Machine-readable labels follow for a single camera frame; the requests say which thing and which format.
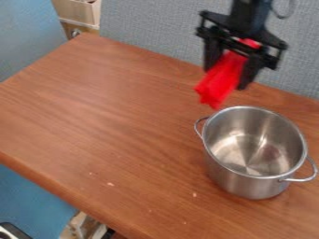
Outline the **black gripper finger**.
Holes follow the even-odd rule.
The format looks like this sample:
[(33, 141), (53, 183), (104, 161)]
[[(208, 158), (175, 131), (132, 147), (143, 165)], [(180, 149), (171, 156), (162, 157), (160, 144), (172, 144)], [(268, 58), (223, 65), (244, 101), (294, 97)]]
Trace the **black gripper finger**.
[(210, 36), (204, 38), (204, 62), (203, 62), (203, 69), (208, 71), (212, 66), (216, 64), (222, 54), (223, 54), (223, 43), (222, 41)]
[(252, 55), (244, 63), (242, 75), (239, 79), (238, 89), (243, 91), (254, 82), (254, 79), (264, 67), (264, 60), (260, 55)]

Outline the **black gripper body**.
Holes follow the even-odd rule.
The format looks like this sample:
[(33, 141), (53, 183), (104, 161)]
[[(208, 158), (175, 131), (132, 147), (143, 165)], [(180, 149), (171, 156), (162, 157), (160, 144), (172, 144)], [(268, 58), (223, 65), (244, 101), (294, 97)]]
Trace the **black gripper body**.
[(224, 50), (247, 58), (260, 55), (264, 67), (275, 70), (288, 44), (266, 27), (271, 11), (272, 0), (232, 0), (228, 15), (208, 10), (199, 12), (196, 35), (203, 42), (206, 37), (218, 38)]

